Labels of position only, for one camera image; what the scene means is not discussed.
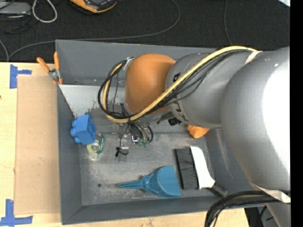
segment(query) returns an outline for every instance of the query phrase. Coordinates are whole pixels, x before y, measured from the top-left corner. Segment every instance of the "blue tape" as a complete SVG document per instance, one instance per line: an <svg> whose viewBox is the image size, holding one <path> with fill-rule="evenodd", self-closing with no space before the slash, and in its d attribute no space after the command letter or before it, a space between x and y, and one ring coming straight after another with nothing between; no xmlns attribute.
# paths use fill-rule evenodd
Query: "blue tape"
<svg viewBox="0 0 303 227"><path fill-rule="evenodd" d="M14 227L15 225L31 224L33 216L24 218L15 218L14 216L14 201L6 199L5 217L1 217L0 226Z"/></svg>
<svg viewBox="0 0 303 227"><path fill-rule="evenodd" d="M17 88L17 75L31 75L31 70L18 70L17 66L10 65L9 88Z"/></svg>

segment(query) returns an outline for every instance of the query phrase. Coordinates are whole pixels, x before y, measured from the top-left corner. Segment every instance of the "wooden table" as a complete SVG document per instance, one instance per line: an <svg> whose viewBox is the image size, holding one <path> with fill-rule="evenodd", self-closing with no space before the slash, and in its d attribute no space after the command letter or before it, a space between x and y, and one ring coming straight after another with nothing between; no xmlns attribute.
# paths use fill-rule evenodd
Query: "wooden table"
<svg viewBox="0 0 303 227"><path fill-rule="evenodd" d="M0 217L5 215L5 200L14 200L14 167L16 146L17 88L9 88L10 65L30 69L36 73L46 72L38 63L0 62ZM32 213L33 227L60 227L60 213ZM135 218L98 223L74 224L71 227L203 227L206 212ZM224 210L216 227L248 227L244 209Z"/></svg>

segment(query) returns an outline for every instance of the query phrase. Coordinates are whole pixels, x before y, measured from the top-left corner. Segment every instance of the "white cable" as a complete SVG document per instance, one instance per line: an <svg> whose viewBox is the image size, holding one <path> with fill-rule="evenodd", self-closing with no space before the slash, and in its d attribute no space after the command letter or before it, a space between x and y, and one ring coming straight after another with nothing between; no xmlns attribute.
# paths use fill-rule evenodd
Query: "white cable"
<svg viewBox="0 0 303 227"><path fill-rule="evenodd" d="M52 22L54 22L54 21L57 19L57 10L56 10L55 6L52 4L52 2L51 2L50 0L46 0L46 1L52 6L53 11L55 12L55 17L54 17L52 20L42 20L42 19L40 19L40 18L36 15L36 13L35 13L35 7L36 7L36 4L37 4L38 0L35 0L35 1L34 1L33 6L32 6L32 12L33 12L34 17L35 17L37 20L39 20L40 22L43 22L43 23L52 23Z"/></svg>

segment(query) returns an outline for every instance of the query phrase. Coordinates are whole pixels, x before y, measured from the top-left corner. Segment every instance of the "blue funnel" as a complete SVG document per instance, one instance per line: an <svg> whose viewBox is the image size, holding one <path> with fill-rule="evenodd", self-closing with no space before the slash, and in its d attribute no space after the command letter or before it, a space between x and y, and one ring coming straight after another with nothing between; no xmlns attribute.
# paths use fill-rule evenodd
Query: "blue funnel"
<svg viewBox="0 0 303 227"><path fill-rule="evenodd" d="M162 198L181 196L174 166L163 166L139 181L121 183L119 187L144 189Z"/></svg>

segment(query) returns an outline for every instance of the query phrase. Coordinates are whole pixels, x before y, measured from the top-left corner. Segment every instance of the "white brush handle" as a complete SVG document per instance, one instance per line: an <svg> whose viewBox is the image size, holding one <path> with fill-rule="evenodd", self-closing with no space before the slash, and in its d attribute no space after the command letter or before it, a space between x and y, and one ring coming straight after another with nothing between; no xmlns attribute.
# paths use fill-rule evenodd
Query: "white brush handle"
<svg viewBox="0 0 303 227"><path fill-rule="evenodd" d="M198 177L199 189L212 188L215 180L210 176L203 151L197 146L190 146Z"/></svg>

